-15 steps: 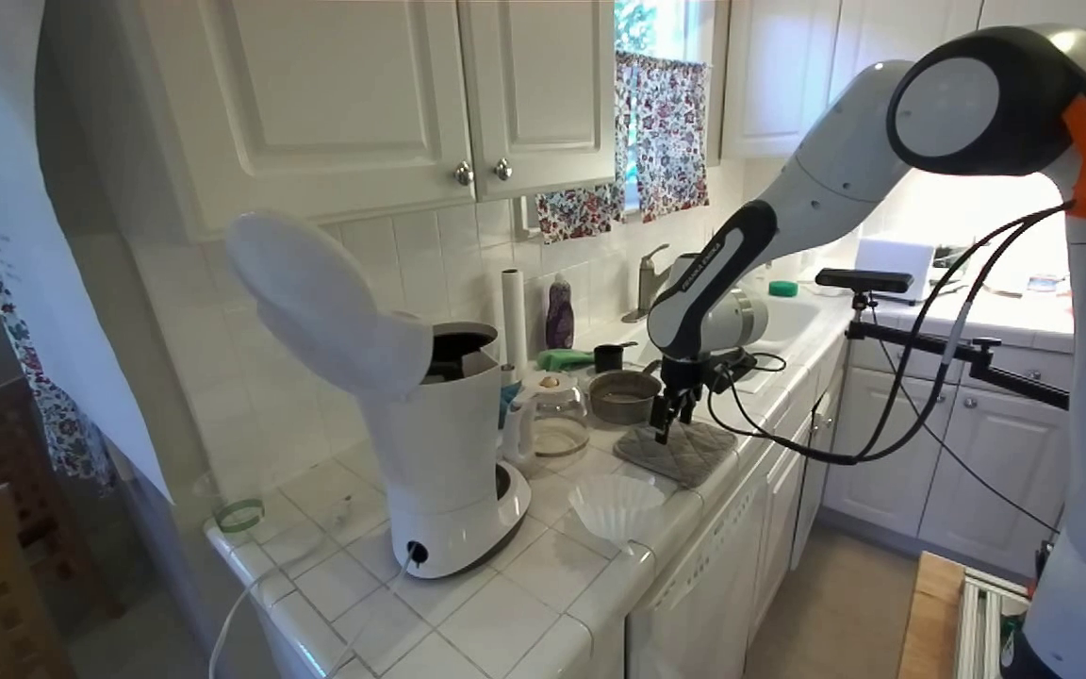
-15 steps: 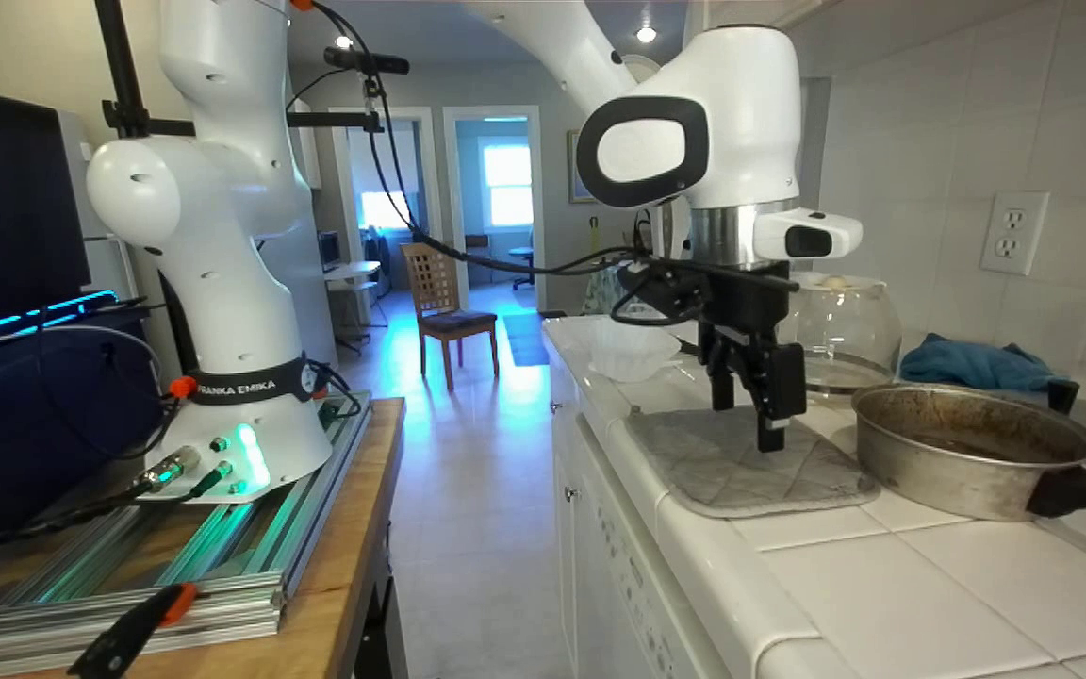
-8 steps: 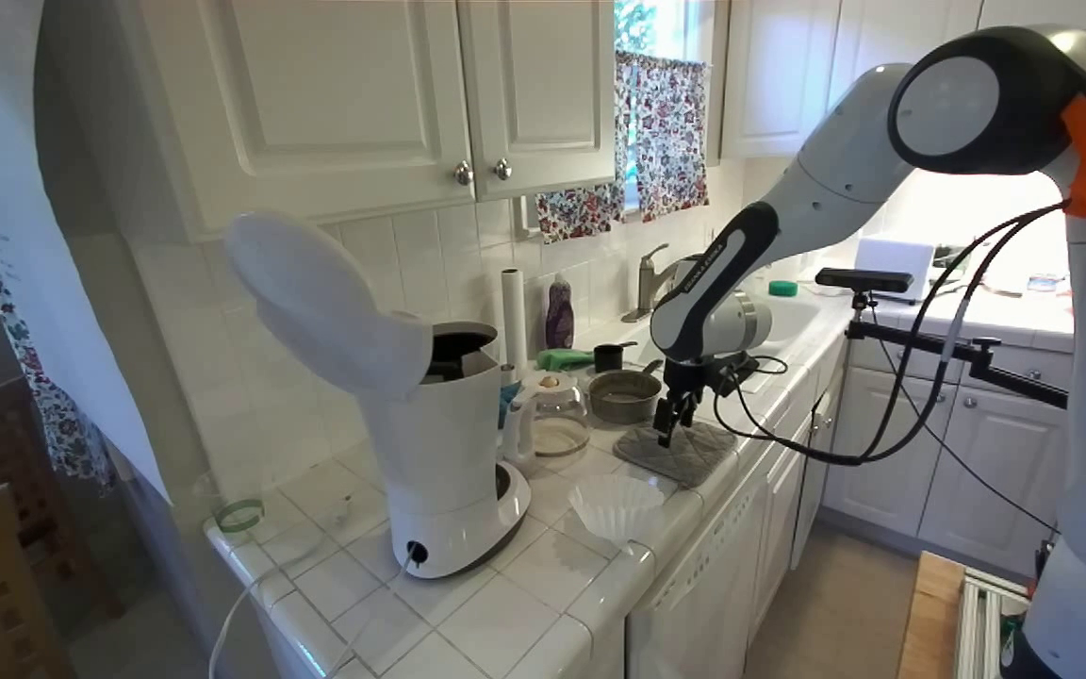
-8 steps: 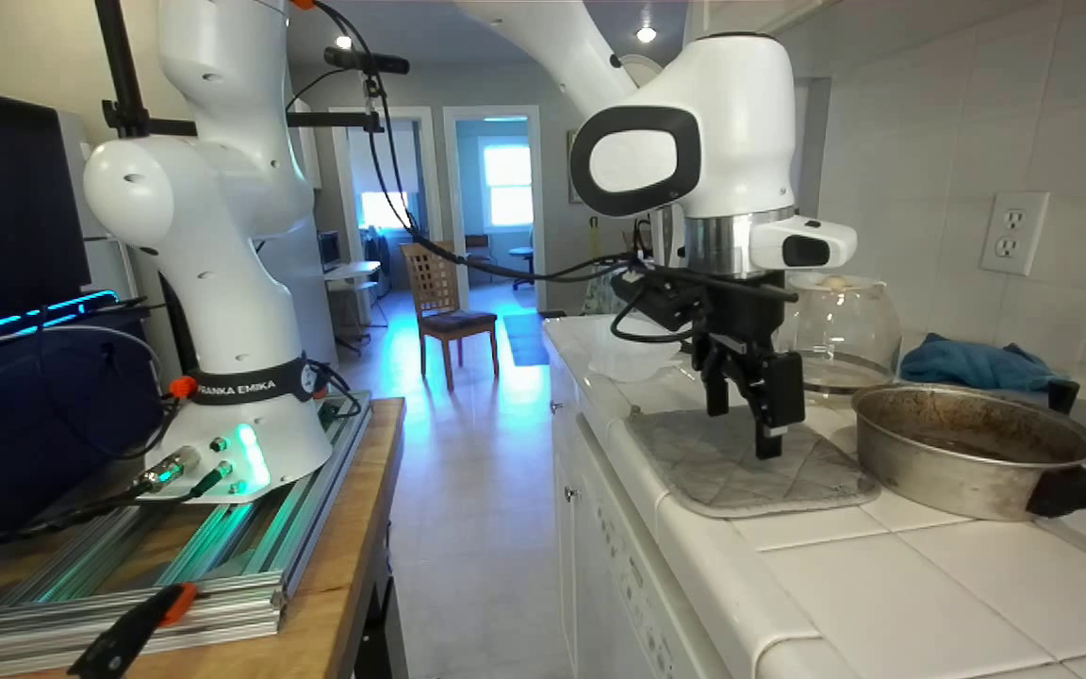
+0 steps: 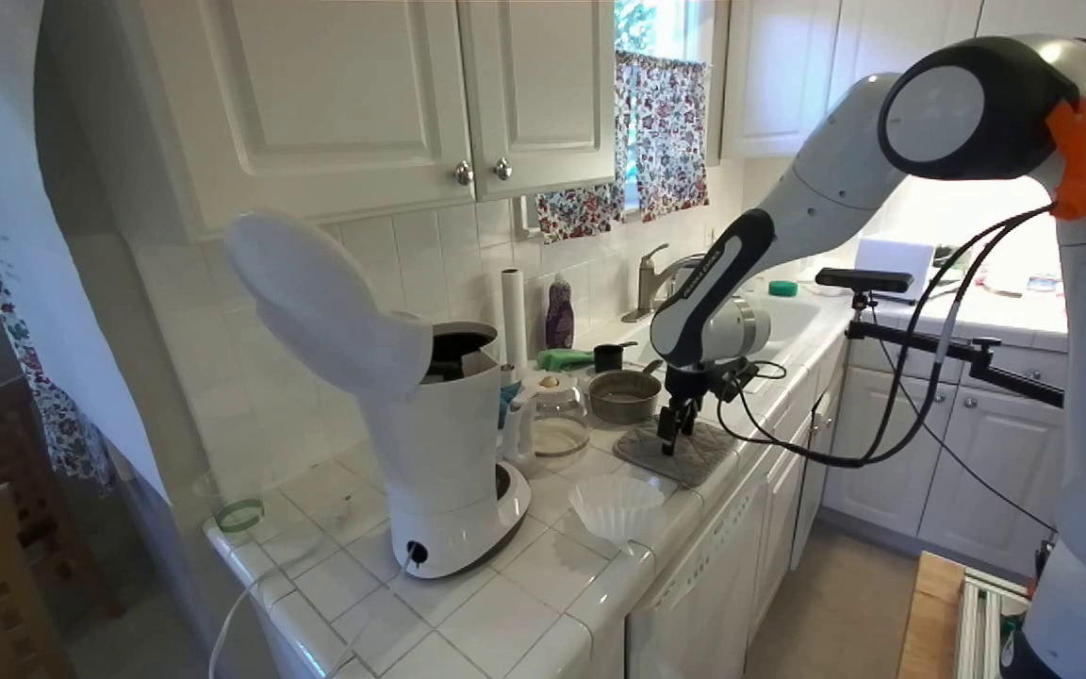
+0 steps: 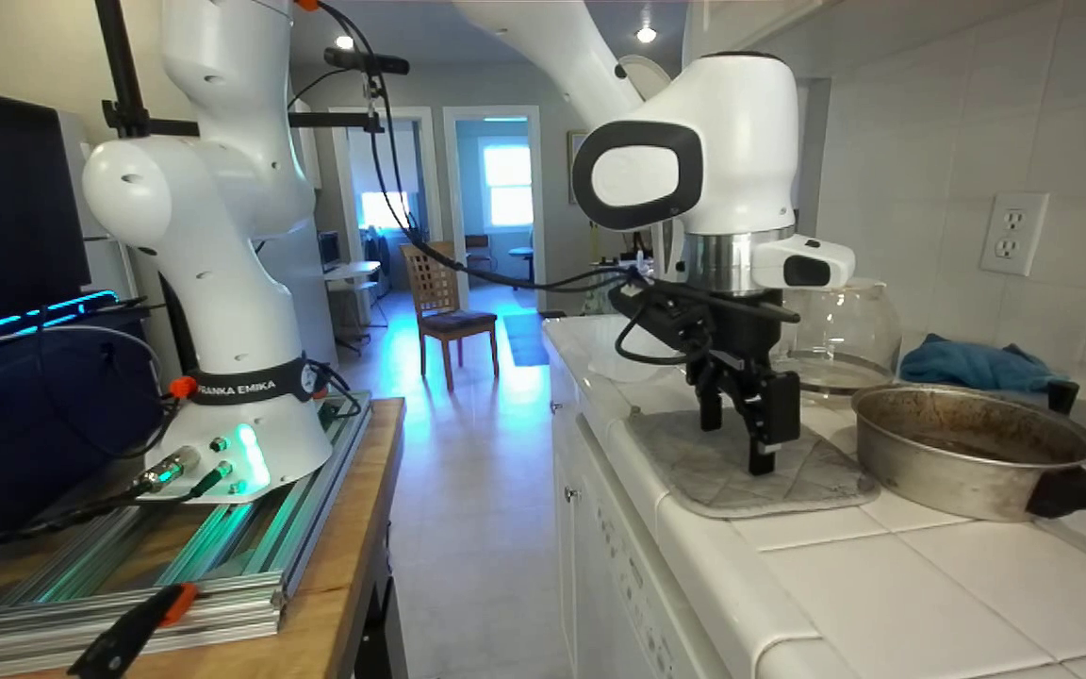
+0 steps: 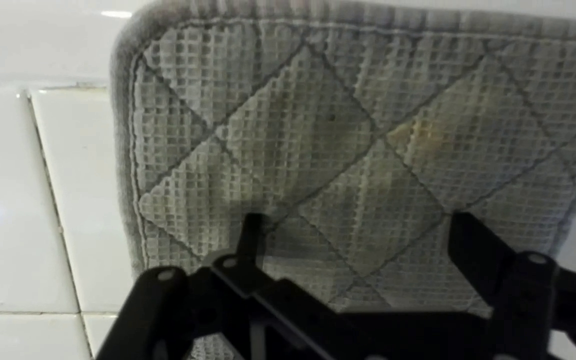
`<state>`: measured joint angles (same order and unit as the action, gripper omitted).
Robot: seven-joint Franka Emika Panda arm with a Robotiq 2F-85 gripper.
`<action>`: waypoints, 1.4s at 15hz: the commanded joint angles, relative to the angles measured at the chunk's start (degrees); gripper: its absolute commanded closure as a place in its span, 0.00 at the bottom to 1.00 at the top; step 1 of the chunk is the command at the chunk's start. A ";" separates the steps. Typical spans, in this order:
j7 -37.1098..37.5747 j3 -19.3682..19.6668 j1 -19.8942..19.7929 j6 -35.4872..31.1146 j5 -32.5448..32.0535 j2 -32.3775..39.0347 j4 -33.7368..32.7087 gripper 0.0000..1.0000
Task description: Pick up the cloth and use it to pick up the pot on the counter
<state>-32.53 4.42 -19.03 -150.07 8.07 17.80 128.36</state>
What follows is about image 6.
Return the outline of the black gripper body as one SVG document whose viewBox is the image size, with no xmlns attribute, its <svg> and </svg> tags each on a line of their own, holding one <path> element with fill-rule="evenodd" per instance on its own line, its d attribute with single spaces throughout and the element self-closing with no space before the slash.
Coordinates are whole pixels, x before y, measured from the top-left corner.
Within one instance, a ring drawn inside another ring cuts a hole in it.
<svg viewBox="0 0 1086 679">
<path fill-rule="evenodd" d="M 611 289 L 611 307 L 627 317 L 616 351 L 628 358 L 634 330 L 664 345 L 654 365 L 681 365 L 694 387 L 762 394 L 774 380 L 771 356 L 794 312 L 781 307 L 781 289 L 748 298 L 696 289 L 686 284 L 627 278 Z"/>
</svg>

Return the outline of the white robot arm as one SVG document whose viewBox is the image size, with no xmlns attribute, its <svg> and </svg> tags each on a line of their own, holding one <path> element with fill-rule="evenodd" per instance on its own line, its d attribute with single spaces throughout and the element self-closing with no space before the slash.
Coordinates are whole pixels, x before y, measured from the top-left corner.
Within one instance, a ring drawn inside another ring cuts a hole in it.
<svg viewBox="0 0 1086 679">
<path fill-rule="evenodd" d="M 582 213 L 616 230 L 680 219 L 733 244 L 737 298 L 774 289 L 794 249 L 794 76 L 755 54 L 686 64 L 641 98 L 591 72 L 608 49 L 572 0 L 463 0 L 568 88 L 591 132 L 572 157 Z M 294 0 L 162 0 L 162 68 L 194 102 L 189 135 L 132 135 L 92 150 L 93 219 L 156 257 L 194 351 L 194 396 L 147 453 L 147 502 L 236 506 L 314 474 L 328 455 L 323 369 L 307 356 L 294 293 L 255 242 L 310 223 L 289 132 Z"/>
</svg>

